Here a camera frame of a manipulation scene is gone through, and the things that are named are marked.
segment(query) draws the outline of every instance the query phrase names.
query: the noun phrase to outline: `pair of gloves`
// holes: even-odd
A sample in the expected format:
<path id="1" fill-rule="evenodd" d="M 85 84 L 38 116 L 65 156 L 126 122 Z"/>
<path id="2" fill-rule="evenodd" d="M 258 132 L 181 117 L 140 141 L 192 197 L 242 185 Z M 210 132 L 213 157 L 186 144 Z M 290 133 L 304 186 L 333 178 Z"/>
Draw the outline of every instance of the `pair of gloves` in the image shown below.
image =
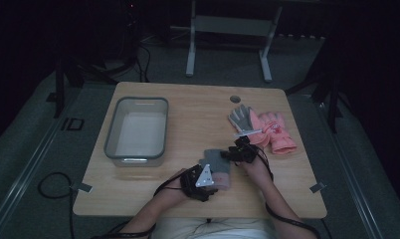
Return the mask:
<path id="1" fill-rule="evenodd" d="M 240 105 L 228 118 L 239 133 L 247 135 L 251 144 L 262 147 L 270 144 L 274 154 L 286 154 L 297 149 L 280 113 L 267 112 L 257 116 L 252 108 Z"/>

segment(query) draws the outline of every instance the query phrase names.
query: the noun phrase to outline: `folded glove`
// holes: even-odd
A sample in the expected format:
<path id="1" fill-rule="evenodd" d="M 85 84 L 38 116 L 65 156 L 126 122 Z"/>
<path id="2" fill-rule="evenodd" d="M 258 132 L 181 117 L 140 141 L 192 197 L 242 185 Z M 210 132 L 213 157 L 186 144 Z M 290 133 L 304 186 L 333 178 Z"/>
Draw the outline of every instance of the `folded glove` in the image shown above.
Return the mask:
<path id="1" fill-rule="evenodd" d="M 252 131 L 262 129 L 264 127 L 262 121 L 257 117 L 256 113 L 250 107 L 240 105 L 235 108 L 228 116 L 230 123 L 238 132 Z M 263 132 L 248 134 L 250 144 L 266 146 L 269 143 L 269 137 Z"/>
<path id="2" fill-rule="evenodd" d="M 291 139 L 285 127 L 285 120 L 280 113 L 262 113 L 259 115 L 262 122 L 262 131 L 269 137 L 272 153 L 286 154 L 297 149 L 296 143 Z"/>
<path id="3" fill-rule="evenodd" d="M 221 157 L 221 149 L 206 149 L 204 150 L 204 159 L 200 159 L 200 165 L 204 167 L 210 164 L 212 179 L 214 184 L 211 188 L 228 190 L 230 187 L 230 163 L 228 159 Z"/>

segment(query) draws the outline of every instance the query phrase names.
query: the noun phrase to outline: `wooden table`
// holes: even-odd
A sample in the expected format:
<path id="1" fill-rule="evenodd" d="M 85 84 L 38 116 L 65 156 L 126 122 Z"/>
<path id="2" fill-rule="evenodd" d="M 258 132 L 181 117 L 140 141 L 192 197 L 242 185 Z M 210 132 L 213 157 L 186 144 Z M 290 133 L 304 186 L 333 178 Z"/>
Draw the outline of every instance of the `wooden table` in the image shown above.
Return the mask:
<path id="1" fill-rule="evenodd" d="M 103 152 L 116 102 L 128 96 L 164 97 L 169 101 L 164 162 L 159 167 L 116 167 Z M 275 185 L 299 217 L 324 217 L 326 209 L 320 193 L 309 190 L 316 181 L 282 90 L 151 83 L 117 85 L 83 180 L 94 189 L 91 193 L 79 192 L 74 212 L 90 216 L 135 215 L 163 181 L 179 169 L 197 164 L 205 149 L 228 149 L 234 145 L 236 131 L 228 121 L 228 114 L 239 104 L 232 103 L 231 96 L 240 97 L 241 104 L 253 107 L 257 113 L 284 114 L 298 150 L 274 155 L 266 148 Z M 269 215 L 261 193 L 244 170 L 231 164 L 229 190 L 218 191 L 206 202 L 188 200 L 163 216 L 266 218 Z"/>

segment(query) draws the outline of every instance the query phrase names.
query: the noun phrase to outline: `gray container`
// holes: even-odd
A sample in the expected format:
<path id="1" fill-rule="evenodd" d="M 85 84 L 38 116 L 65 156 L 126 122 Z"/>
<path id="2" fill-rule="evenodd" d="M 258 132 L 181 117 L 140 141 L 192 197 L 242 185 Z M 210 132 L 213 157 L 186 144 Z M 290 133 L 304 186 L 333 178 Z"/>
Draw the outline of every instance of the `gray container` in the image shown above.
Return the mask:
<path id="1" fill-rule="evenodd" d="M 168 100 L 119 99 L 113 113 L 104 153 L 116 166 L 159 166 L 165 151 Z"/>

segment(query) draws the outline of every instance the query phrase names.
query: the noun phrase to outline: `person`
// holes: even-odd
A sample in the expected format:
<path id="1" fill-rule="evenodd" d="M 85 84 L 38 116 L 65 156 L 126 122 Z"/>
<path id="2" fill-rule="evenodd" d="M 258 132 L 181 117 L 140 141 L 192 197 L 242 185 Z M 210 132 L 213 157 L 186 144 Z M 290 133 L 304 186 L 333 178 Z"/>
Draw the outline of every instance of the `person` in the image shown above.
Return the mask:
<path id="1" fill-rule="evenodd" d="M 257 158 L 252 163 L 238 163 L 250 179 L 262 192 L 266 204 L 279 216 L 300 222 L 299 217 L 293 212 L 284 200 L 269 174 L 269 168 Z M 175 177 L 185 169 L 175 173 Z M 160 218 L 166 210 L 177 206 L 185 200 L 189 200 L 181 190 L 168 188 L 180 188 L 180 180 L 172 180 L 167 187 L 160 190 L 150 199 L 140 211 L 119 231 L 120 233 L 144 233 L 137 238 L 301 238 L 314 239 L 318 235 L 310 230 L 276 219 L 178 219 Z"/>

